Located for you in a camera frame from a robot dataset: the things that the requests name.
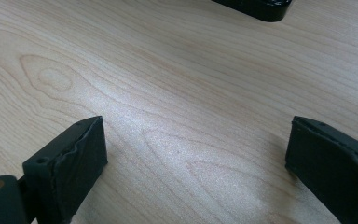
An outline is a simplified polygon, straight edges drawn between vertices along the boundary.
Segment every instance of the black plastic block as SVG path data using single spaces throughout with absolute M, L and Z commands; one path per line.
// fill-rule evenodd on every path
M 213 0 L 261 21 L 280 21 L 292 0 Z
M 358 223 L 358 141 L 317 120 L 295 117 L 286 168 L 342 223 Z
M 0 224 L 27 223 L 16 177 L 0 175 Z
M 37 220 L 69 223 L 107 164 L 103 118 L 72 125 L 22 166 L 41 203 Z

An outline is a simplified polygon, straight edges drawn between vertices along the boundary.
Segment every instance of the black object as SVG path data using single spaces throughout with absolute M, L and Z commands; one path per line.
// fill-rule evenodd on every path
M 0 176 L 0 223 L 69 223 L 107 164 L 103 118 L 72 125 L 23 165 Z
M 292 0 L 213 0 L 261 21 L 280 21 Z
M 313 119 L 295 117 L 286 168 L 342 223 L 358 223 L 358 141 Z

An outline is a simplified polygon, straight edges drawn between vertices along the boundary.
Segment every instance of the black plastic piece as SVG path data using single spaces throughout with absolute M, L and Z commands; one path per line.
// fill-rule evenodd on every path
M 107 164 L 103 118 L 69 127 L 22 166 L 0 176 L 0 223 L 69 223 Z
M 28 159 L 22 167 L 41 200 L 39 224 L 69 223 L 106 164 L 102 117 L 79 121 Z
M 261 21 L 281 21 L 292 0 L 213 0 Z
M 27 223 L 16 177 L 0 176 L 0 224 Z
M 295 117 L 286 168 L 342 223 L 358 223 L 358 141 L 313 119 Z

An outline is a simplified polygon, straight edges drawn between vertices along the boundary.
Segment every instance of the wood grain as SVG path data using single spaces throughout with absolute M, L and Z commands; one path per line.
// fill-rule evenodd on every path
M 358 139 L 358 1 L 0 0 L 0 175 L 102 115 L 73 223 L 337 223 L 284 169 L 294 115 Z

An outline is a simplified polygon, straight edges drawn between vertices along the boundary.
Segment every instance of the wooden table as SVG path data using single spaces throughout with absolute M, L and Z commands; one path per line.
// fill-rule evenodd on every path
M 73 223 L 337 223 L 284 155 L 294 115 L 358 139 L 358 1 L 0 0 L 0 175 L 96 115 L 109 164 Z

